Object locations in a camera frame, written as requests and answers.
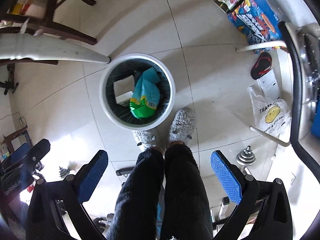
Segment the blue green snack bag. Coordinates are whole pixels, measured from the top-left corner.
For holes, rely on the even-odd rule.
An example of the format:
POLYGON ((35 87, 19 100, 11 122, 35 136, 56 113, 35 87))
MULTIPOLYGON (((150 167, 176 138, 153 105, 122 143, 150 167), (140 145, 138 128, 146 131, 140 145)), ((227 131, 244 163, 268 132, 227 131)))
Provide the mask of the blue green snack bag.
POLYGON ((130 100, 130 111, 135 118, 145 119, 155 114, 161 98, 160 90, 156 86, 160 81, 154 68, 142 73, 130 100))

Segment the white round trash bin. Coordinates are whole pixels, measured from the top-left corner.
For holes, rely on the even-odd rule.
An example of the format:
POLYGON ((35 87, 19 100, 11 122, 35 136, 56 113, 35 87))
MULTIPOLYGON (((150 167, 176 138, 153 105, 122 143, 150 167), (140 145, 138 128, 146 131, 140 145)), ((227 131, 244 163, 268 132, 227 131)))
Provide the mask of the white round trash bin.
POLYGON ((168 68, 148 54, 127 54, 111 62, 99 84, 104 113, 116 125, 147 130, 171 113, 176 87, 168 68))

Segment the silver dumbbell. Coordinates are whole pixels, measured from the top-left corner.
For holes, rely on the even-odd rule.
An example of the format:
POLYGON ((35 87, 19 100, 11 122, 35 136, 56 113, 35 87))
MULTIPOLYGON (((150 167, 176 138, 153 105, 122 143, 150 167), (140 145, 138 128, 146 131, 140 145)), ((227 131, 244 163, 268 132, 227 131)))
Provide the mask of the silver dumbbell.
POLYGON ((236 155, 236 161, 241 166, 251 166, 255 160, 256 158, 250 145, 236 155))

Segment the right black trouser leg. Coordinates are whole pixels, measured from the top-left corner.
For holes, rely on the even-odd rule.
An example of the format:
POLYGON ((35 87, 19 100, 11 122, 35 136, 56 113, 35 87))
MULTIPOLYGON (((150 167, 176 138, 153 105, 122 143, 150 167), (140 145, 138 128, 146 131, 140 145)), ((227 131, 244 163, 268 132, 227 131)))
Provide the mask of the right black trouser leg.
POLYGON ((209 201, 190 148, 166 150, 164 218, 161 239, 213 239, 209 201))

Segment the black trouser leg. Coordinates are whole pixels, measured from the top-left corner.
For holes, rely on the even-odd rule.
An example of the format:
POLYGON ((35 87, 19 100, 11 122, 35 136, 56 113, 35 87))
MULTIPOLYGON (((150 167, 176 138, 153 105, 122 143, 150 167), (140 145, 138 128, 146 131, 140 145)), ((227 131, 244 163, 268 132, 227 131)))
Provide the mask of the black trouser leg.
POLYGON ((107 239, 156 239, 157 205, 164 179, 163 154, 148 148, 123 185, 107 239))
POLYGON ((164 218, 161 239, 213 239, 209 201, 190 148, 166 150, 164 218))

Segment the left black trouser leg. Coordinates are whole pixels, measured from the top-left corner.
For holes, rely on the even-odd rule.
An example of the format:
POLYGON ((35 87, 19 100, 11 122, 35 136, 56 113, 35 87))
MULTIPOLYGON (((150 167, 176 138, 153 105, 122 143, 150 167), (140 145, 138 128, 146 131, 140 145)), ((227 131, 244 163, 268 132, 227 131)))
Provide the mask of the left black trouser leg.
POLYGON ((163 154, 148 148, 123 185, 107 239, 156 239, 157 205, 164 179, 163 154))

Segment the smiley plastic bag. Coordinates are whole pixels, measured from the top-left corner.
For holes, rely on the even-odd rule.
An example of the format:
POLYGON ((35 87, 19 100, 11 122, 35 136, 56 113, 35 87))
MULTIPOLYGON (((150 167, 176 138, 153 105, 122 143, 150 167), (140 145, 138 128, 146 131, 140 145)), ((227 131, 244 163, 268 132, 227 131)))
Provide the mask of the smiley plastic bag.
POLYGON ((261 94, 256 93, 255 87, 247 89, 252 103, 255 127, 277 137, 291 124, 291 112, 283 99, 268 102, 261 94))

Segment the left grey slipper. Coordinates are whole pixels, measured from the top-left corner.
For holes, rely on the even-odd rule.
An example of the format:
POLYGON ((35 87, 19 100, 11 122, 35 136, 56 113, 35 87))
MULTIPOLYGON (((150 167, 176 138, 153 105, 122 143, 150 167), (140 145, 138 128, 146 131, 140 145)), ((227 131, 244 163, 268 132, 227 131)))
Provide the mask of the left grey slipper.
POLYGON ((142 151, 151 147, 156 147, 158 144, 158 134, 155 128, 143 131, 133 131, 132 133, 137 147, 142 151))

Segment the grey slipper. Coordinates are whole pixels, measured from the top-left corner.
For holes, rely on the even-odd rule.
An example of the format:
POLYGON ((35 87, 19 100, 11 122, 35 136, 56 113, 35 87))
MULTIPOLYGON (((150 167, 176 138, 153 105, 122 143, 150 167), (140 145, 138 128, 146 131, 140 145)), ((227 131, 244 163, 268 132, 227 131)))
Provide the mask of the grey slipper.
POLYGON ((195 129, 196 117, 194 111, 188 108, 178 110, 169 129, 168 144, 171 145, 177 141, 187 144, 193 139, 195 129))
POLYGON ((158 134, 155 128, 143 131, 133 131, 132 133, 137 147, 142 151, 151 147, 156 147, 158 144, 158 134))

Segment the right grey slipper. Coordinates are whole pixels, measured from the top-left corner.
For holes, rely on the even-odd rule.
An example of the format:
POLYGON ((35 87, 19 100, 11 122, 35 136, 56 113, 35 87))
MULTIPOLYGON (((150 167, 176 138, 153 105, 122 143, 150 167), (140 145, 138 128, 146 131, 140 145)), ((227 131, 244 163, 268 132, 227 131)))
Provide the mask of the right grey slipper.
POLYGON ((196 117, 194 111, 188 108, 178 110, 169 129, 168 144, 171 145, 177 141, 187 144, 193 139, 195 129, 196 117))

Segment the white box in bin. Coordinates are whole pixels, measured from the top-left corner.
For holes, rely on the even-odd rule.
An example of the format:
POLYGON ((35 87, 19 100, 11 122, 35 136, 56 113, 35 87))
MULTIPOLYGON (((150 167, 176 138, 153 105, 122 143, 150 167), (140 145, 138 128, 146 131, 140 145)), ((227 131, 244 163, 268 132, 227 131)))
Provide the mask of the white box in bin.
POLYGON ((129 107, 135 89, 135 79, 132 75, 118 80, 113 84, 114 96, 118 105, 129 107))

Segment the black red sandal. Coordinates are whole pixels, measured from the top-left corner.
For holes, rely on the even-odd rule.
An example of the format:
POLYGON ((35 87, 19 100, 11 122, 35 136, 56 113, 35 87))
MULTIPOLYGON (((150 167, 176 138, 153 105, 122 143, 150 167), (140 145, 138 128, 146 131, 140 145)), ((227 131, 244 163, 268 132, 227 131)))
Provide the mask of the black red sandal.
POLYGON ((267 74, 272 67, 272 57, 268 52, 263 52, 251 69, 251 77, 257 80, 267 74))

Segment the dark wooden chair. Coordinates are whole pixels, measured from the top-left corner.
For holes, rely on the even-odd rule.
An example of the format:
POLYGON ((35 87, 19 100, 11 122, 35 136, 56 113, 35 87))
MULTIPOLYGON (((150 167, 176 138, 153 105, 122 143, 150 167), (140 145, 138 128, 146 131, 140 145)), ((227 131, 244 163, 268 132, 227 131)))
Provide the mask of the dark wooden chair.
MULTIPOLYGON (((89 36, 56 21, 58 8, 67 0, 1 0, 1 30, 17 33, 24 22, 27 32, 33 35, 52 35, 62 40, 71 39, 89 45, 97 44, 95 37, 89 36)), ((89 6, 95 0, 80 0, 89 6)))

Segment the blue printed cardboard box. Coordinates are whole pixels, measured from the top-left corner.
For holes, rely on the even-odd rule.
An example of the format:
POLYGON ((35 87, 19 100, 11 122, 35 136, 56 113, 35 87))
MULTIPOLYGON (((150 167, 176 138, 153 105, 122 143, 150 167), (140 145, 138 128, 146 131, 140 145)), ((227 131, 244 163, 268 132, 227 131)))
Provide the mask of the blue printed cardboard box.
POLYGON ((244 0, 228 19, 244 35, 249 45, 282 39, 280 19, 267 0, 244 0))

